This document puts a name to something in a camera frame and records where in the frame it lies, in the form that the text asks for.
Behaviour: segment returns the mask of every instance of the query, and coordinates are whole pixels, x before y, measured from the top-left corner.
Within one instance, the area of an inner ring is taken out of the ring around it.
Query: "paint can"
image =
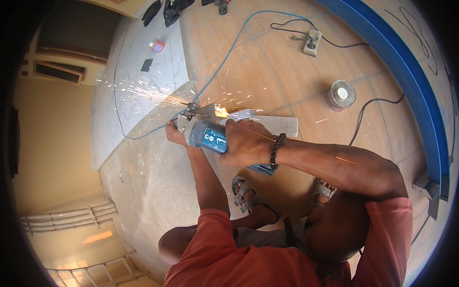
[[[333,111],[340,113],[355,102],[355,90],[350,83],[338,80],[331,85],[327,104]]]
[[[152,51],[155,51],[156,53],[161,53],[164,50],[166,43],[155,38],[153,41],[151,41],[148,44],[148,46],[150,47]]]

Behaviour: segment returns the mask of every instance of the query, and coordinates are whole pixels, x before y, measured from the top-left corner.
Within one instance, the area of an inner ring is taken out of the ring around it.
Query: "blue steel frame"
[[[445,126],[437,99],[419,62],[398,34],[360,0],[317,0],[341,17],[379,54],[402,87],[424,143],[429,179],[440,184],[448,200],[449,155]]]

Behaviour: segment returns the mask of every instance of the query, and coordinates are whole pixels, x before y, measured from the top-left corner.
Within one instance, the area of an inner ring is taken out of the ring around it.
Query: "blue angle grinder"
[[[221,119],[215,116],[215,105],[212,103],[199,107],[196,103],[181,103],[188,109],[174,120],[174,126],[184,135],[189,145],[206,148],[217,154],[228,151],[225,126],[218,123]],[[266,175],[273,175],[279,166],[272,169],[269,164],[254,164],[248,168]]]

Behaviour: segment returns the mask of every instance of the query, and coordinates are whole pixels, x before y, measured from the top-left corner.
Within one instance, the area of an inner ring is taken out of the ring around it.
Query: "red shirt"
[[[405,197],[366,204],[370,225],[351,280],[349,263],[322,264],[297,248],[238,248],[228,215],[204,209],[198,229],[164,286],[401,286],[413,232]]]

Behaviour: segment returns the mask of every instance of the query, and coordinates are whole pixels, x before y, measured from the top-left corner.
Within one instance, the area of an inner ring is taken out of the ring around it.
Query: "power strip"
[[[320,44],[321,39],[322,39],[322,32],[311,29],[311,31],[309,31],[308,40],[306,40],[306,44],[304,45],[303,53],[305,53],[306,55],[316,57],[317,50],[319,49],[319,44]]]

